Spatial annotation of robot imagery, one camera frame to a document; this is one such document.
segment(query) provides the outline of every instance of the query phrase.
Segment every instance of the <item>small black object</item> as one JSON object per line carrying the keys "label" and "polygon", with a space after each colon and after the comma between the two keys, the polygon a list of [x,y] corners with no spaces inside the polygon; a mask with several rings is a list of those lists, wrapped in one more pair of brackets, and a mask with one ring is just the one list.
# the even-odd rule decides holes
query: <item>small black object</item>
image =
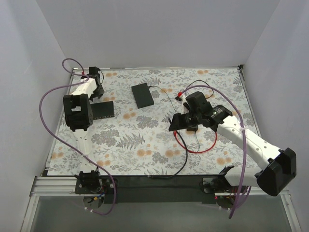
{"label": "small black object", "polygon": [[131,88],[137,108],[140,109],[146,106],[153,105],[155,103],[146,83],[132,86]]}
{"label": "small black object", "polygon": [[91,104],[91,109],[93,113],[93,120],[115,117],[113,101]]}
{"label": "small black object", "polygon": [[89,67],[89,73],[87,76],[89,76],[89,78],[93,78],[96,80],[96,84],[97,84],[97,88],[95,91],[93,91],[93,94],[90,96],[90,100],[92,101],[94,98],[98,97],[100,99],[100,97],[103,96],[104,94],[104,89],[102,87],[102,84],[100,82],[100,69],[97,67]]}
{"label": "small black object", "polygon": [[296,176],[296,154],[290,148],[279,150],[275,159],[261,172],[255,174],[259,187],[270,196],[277,196]]}
{"label": "small black object", "polygon": [[[77,106],[80,106],[81,110],[72,111]],[[66,124],[72,131],[87,130],[93,124],[93,114],[87,94],[65,95],[63,97],[63,108]]]}
{"label": "small black object", "polygon": [[100,191],[102,188],[102,181],[100,179],[100,172],[98,170],[91,171],[90,173],[80,172],[79,176],[75,176],[82,188],[85,188],[91,192]]}

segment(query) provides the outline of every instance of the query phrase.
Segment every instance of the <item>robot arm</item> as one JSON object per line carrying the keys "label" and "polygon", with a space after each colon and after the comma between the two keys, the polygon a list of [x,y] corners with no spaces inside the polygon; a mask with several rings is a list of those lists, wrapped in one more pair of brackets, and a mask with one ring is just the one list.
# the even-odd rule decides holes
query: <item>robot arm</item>
{"label": "robot arm", "polygon": [[97,67],[89,67],[88,80],[79,85],[72,94],[63,97],[66,124],[73,131],[78,149],[85,155],[89,154],[92,148],[88,133],[88,128],[93,124],[89,99],[100,98],[104,93],[99,71]]}
{"label": "robot arm", "polygon": [[[243,128],[224,106],[213,108],[201,92],[183,98],[183,105],[188,113],[175,114],[169,131],[189,129],[202,124],[243,149]],[[257,163],[258,168],[246,169],[243,184],[260,187],[267,194],[277,196],[296,176],[296,154],[289,148],[283,151],[271,145],[249,129],[245,131],[247,153]],[[241,167],[228,166],[218,176],[222,179],[221,183],[238,186],[240,174]]]}

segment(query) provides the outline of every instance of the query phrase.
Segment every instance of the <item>wire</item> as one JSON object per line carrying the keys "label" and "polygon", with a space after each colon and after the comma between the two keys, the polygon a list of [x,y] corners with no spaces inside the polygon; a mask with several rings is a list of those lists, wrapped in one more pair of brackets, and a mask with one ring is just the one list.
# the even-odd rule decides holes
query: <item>wire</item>
{"label": "wire", "polygon": [[[180,143],[180,141],[178,140],[177,134],[175,133],[175,131],[174,131],[174,137],[175,137],[176,141],[178,142],[178,144],[179,144],[180,146],[182,146],[182,148],[186,149],[186,148]],[[213,147],[216,145],[217,140],[218,140],[218,134],[216,133],[216,138],[215,138],[215,140],[214,140],[213,145],[212,145],[210,148],[208,148],[208,149],[206,149],[206,150],[204,150],[204,151],[191,151],[191,150],[188,150],[188,152],[193,153],[193,154],[200,154],[200,153],[204,153],[204,152],[206,152],[206,151],[209,151],[209,150],[213,149]]]}
{"label": "wire", "polygon": [[[189,84],[189,85],[186,87],[186,89],[187,89],[190,85],[192,85],[193,83],[195,83],[195,82],[197,82],[197,81],[201,81],[201,82],[205,83],[206,85],[210,86],[206,81],[203,81],[203,80],[196,80],[196,81],[192,82],[191,84]],[[211,95],[210,95],[209,97],[207,97],[206,99],[211,98],[211,97],[214,95],[213,89],[211,89],[211,90],[212,90]]]}
{"label": "wire", "polygon": [[173,105],[172,100],[170,99],[170,97],[169,97],[169,95],[168,95],[168,93],[167,93],[166,91],[164,91],[163,89],[161,89],[159,86],[148,86],[148,88],[151,88],[151,87],[157,87],[157,88],[159,88],[160,90],[162,90],[163,92],[165,92],[165,94],[166,94],[167,97],[169,98],[170,103],[172,104],[172,106],[173,106],[173,108],[174,108],[175,113],[178,113],[178,112],[176,111],[174,105]]}
{"label": "wire", "polygon": [[183,142],[184,148],[185,148],[185,161],[184,161],[183,166],[174,175],[170,175],[170,176],[153,176],[153,175],[149,175],[148,176],[149,178],[152,178],[152,179],[168,179],[168,178],[175,177],[178,173],[180,173],[183,170],[183,168],[187,164],[187,161],[188,161],[188,148],[187,148],[187,145],[185,144],[185,142],[183,140],[183,137],[179,134],[178,131],[174,131],[174,133],[177,133],[179,135],[180,139]]}
{"label": "wire", "polygon": [[48,126],[46,125],[46,123],[45,123],[45,121],[44,121],[44,118],[43,118],[43,114],[42,114],[42,103],[43,103],[44,98],[45,98],[49,93],[51,93],[51,92],[53,92],[53,91],[55,91],[55,90],[57,90],[57,89],[60,89],[60,88],[68,88],[68,87],[71,87],[71,86],[81,85],[81,84],[83,84],[84,82],[88,81],[88,79],[89,79],[89,77],[88,77],[87,75],[85,75],[84,73],[83,73],[83,74],[76,74],[76,73],[73,73],[73,72],[67,70],[66,67],[64,66],[64,62],[67,61],[67,60],[73,60],[73,61],[75,61],[76,63],[78,63],[78,64],[81,66],[82,70],[84,70],[83,67],[82,67],[82,65],[81,65],[78,61],[76,61],[76,60],[74,60],[74,59],[72,59],[72,58],[66,58],[66,59],[64,59],[64,60],[62,61],[62,67],[64,68],[65,71],[67,71],[68,73],[70,73],[70,74],[72,74],[72,75],[86,77],[87,79],[85,79],[85,81],[82,81],[82,82],[79,82],[79,83],[76,83],[76,84],[71,84],[71,85],[66,85],[66,86],[59,86],[59,87],[55,87],[55,88],[53,88],[53,89],[47,91],[47,92],[42,96],[42,98],[41,98],[41,100],[40,100],[40,104],[39,104],[40,118],[41,118],[42,124],[43,124],[43,126],[45,127],[45,129],[46,129],[46,130],[48,131],[48,133],[50,133],[55,139],[59,140],[59,141],[62,142],[63,144],[65,144],[65,145],[67,145],[68,147],[72,148],[74,151],[76,151],[77,153],[79,153],[80,155],[82,155],[88,162],[90,162],[90,163],[92,163],[93,165],[95,165],[96,167],[100,168],[102,171],[104,171],[104,172],[110,177],[110,179],[111,179],[111,181],[112,181],[112,183],[113,183],[113,185],[114,185],[114,187],[113,187],[113,189],[114,189],[114,198],[113,198],[113,202],[112,202],[112,205],[111,205],[110,209],[109,209],[106,213],[93,210],[93,212],[95,212],[95,213],[97,213],[97,214],[100,214],[100,215],[108,215],[108,214],[113,210],[113,208],[114,208],[114,206],[115,206],[115,203],[116,203],[116,184],[115,184],[115,181],[114,181],[114,178],[112,177],[112,175],[111,175],[106,169],[102,168],[100,165],[97,165],[95,162],[93,162],[91,159],[89,159],[89,158],[88,158],[86,155],[84,155],[80,150],[78,150],[77,148],[75,148],[75,147],[73,147],[72,145],[68,144],[68,143],[65,142],[64,140],[60,139],[58,136],[56,136],[56,135],[48,128]]}
{"label": "wire", "polygon": [[198,144],[198,152],[199,152],[199,150],[200,150],[200,148],[201,148],[201,144],[199,143],[199,140],[198,140],[198,138],[197,138],[197,132],[195,131],[194,132],[194,135],[195,135],[195,138],[196,138],[196,140],[197,140],[197,144]]}
{"label": "wire", "polygon": [[101,85],[102,85],[102,83],[103,83],[103,81],[104,81],[104,75],[103,75],[103,73],[102,73],[102,70],[100,69],[100,72],[101,72],[101,74],[102,74],[102,81],[101,81]]}
{"label": "wire", "polygon": [[[243,118],[242,118],[239,110],[237,109],[237,107],[232,103],[232,101],[224,93],[222,93],[221,91],[217,90],[216,88],[211,87],[211,86],[197,85],[197,86],[188,87],[184,91],[182,91],[181,93],[183,94],[183,93],[187,92],[188,90],[190,90],[192,88],[196,88],[196,87],[210,88],[210,89],[218,92],[219,94],[221,94],[221,96],[224,97],[231,104],[231,106],[234,108],[234,110],[236,111],[236,113],[239,116],[240,126],[242,128],[244,128]],[[232,208],[231,213],[230,213],[230,215],[228,217],[229,219],[232,218],[232,216],[233,216],[233,214],[234,214],[234,212],[235,212],[235,210],[236,210],[236,208],[238,206],[237,203],[238,203],[238,200],[239,200],[242,183],[243,183],[243,179],[244,179],[244,176],[245,176],[246,161],[247,161],[247,140],[246,140],[246,132],[245,132],[245,130],[242,130],[242,138],[243,138],[243,162],[242,162],[242,169],[241,169],[239,187],[238,187],[238,190],[237,190],[237,194],[236,194],[236,197],[235,197],[233,208]]]}

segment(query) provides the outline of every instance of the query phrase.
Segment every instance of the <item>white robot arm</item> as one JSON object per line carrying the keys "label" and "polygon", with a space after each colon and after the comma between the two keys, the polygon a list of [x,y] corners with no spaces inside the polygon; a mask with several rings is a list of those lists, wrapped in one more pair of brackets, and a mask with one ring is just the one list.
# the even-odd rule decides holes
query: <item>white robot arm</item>
{"label": "white robot arm", "polygon": [[[243,128],[240,122],[224,106],[212,107],[201,92],[188,97],[178,97],[188,110],[186,114],[175,114],[169,131],[189,129],[202,124],[228,138],[243,149]],[[296,154],[293,150],[280,148],[266,142],[249,129],[245,129],[247,154],[257,163],[256,168],[247,168],[244,186],[260,187],[271,196],[277,196],[296,176]],[[227,188],[238,186],[241,167],[225,167],[218,175],[220,184]]]}

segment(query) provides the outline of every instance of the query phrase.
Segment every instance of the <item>black cable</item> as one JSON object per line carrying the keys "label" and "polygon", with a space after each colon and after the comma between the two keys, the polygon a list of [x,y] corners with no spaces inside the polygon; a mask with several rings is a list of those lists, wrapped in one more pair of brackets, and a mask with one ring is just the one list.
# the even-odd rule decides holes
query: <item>black cable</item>
{"label": "black cable", "polygon": [[[192,85],[193,83],[195,83],[195,82],[197,82],[197,81],[201,81],[201,82],[205,83],[206,85],[208,85],[208,83],[207,83],[206,81],[203,81],[203,80],[196,80],[196,81],[192,82],[191,84],[189,84],[189,85],[186,87],[186,89],[187,89],[190,85]],[[206,99],[211,98],[211,97],[213,96],[213,94],[214,94],[213,89],[211,89],[211,90],[212,90],[211,95],[210,95],[209,97],[207,97]]]}
{"label": "black cable", "polygon": [[197,152],[199,152],[199,150],[200,150],[200,148],[201,148],[201,144],[200,144],[199,141],[198,141],[197,132],[196,132],[196,131],[194,132],[194,134],[195,134],[195,138],[196,138],[197,143],[198,143],[198,150],[197,150]]}
{"label": "black cable", "polygon": [[185,147],[185,161],[184,161],[183,166],[174,175],[170,175],[170,176],[153,176],[153,175],[149,175],[148,176],[149,178],[152,178],[152,179],[168,179],[168,178],[172,178],[172,177],[176,176],[178,173],[180,173],[182,171],[182,169],[185,167],[185,165],[187,164],[187,161],[188,161],[188,148],[187,148],[187,145],[185,144],[185,142],[183,140],[183,137],[179,134],[179,132],[176,131],[176,133],[178,134],[178,136],[182,140],[183,145]]}
{"label": "black cable", "polygon": [[[162,90],[163,92],[165,92],[163,89],[161,89],[159,86],[148,86],[148,88],[150,88],[150,87],[157,87],[157,88],[159,88],[160,90]],[[174,111],[175,111],[175,113],[177,113],[177,111],[176,111],[176,109],[175,109],[175,107],[174,107],[174,105],[173,105],[173,102],[172,102],[172,100],[170,99],[170,97],[169,97],[169,95],[168,95],[168,93],[167,92],[165,92],[165,94],[167,95],[167,97],[169,98],[169,101],[170,101],[170,103],[172,104],[172,106],[173,106],[173,108],[174,108]]]}
{"label": "black cable", "polygon": [[101,74],[102,74],[102,81],[101,81],[101,85],[102,85],[102,83],[103,83],[103,81],[104,81],[104,75],[103,75],[103,73],[102,73],[102,70],[100,69],[100,72],[101,72]]}

